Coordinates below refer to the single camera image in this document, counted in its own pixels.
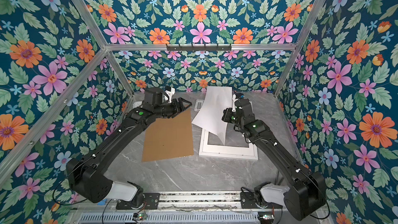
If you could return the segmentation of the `brown cardboard backing board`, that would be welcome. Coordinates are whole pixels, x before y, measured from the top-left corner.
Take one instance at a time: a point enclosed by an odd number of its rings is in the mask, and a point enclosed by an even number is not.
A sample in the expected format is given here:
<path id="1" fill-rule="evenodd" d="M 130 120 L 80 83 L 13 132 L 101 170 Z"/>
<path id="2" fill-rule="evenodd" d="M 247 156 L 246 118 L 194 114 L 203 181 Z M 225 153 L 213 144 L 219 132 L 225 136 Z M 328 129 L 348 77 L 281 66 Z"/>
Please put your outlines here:
<path id="1" fill-rule="evenodd" d="M 142 162 L 194 155 L 191 111 L 175 118 L 157 119 L 145 131 Z"/>

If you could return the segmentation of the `photo of framed pictures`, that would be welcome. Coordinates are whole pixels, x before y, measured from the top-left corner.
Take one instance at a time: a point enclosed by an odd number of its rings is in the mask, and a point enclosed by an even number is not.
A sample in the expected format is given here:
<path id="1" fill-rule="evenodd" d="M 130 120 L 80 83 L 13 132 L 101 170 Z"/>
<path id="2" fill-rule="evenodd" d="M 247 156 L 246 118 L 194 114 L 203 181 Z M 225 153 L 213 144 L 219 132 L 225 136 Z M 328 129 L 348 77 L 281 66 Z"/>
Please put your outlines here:
<path id="1" fill-rule="evenodd" d="M 232 107 L 232 88 L 210 86 L 192 124 L 216 135 L 224 145 L 228 124 L 222 120 L 222 117 L 223 111 L 230 107 Z"/>

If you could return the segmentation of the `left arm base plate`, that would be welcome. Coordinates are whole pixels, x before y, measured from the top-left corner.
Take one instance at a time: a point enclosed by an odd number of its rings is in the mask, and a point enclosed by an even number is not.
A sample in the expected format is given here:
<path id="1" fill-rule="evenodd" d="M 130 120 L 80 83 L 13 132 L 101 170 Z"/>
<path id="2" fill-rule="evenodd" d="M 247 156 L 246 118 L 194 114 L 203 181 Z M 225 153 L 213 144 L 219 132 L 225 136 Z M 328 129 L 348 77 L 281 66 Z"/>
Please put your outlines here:
<path id="1" fill-rule="evenodd" d="M 139 193 L 131 201 L 119 200 L 117 210 L 154 210 L 158 208 L 160 202 L 160 193 Z"/>

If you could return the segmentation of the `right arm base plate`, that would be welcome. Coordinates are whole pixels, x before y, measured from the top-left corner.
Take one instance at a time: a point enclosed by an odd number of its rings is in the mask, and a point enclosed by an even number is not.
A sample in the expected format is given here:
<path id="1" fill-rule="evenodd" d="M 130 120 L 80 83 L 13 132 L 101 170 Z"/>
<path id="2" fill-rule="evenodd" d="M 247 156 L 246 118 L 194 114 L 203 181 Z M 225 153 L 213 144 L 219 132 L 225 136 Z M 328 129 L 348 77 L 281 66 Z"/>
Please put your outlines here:
<path id="1" fill-rule="evenodd" d="M 255 200 L 255 196 L 251 192 L 240 192 L 240 206 L 242 209 L 282 209 L 281 205 L 276 203 L 260 203 Z"/>

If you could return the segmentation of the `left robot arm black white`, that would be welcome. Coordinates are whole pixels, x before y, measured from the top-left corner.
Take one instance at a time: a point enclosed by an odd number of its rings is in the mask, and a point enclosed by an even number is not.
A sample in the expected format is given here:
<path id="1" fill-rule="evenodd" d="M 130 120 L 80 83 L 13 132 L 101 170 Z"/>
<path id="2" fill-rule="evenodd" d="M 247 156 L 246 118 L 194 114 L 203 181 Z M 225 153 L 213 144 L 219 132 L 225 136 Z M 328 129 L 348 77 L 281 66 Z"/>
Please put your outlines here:
<path id="1" fill-rule="evenodd" d="M 70 189 L 92 203 L 115 199 L 128 202 L 134 208 L 141 207 L 144 203 L 141 186 L 132 182 L 114 181 L 104 174 L 124 148 L 157 119 L 174 118 L 191 105 L 191 102 L 179 97 L 169 103 L 142 103 L 132 109 L 120 126 L 97 148 L 81 159 L 71 159 L 67 163 Z"/>

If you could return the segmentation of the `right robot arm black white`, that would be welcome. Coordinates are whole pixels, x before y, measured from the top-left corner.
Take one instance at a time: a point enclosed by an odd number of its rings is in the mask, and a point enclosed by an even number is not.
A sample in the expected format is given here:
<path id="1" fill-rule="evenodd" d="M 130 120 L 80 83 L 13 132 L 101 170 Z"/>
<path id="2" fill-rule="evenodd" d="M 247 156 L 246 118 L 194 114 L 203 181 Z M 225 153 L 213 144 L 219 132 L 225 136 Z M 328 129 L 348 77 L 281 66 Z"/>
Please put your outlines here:
<path id="1" fill-rule="evenodd" d="M 223 111 L 222 121 L 233 124 L 250 143 L 257 146 L 274 164 L 286 181 L 286 186 L 265 183 L 255 189 L 258 198 L 266 203 L 285 207 L 296 219 L 307 216 L 328 205 L 325 178 L 319 172 L 311 172 L 291 155 L 277 140 L 271 129 L 252 111 L 231 108 Z"/>

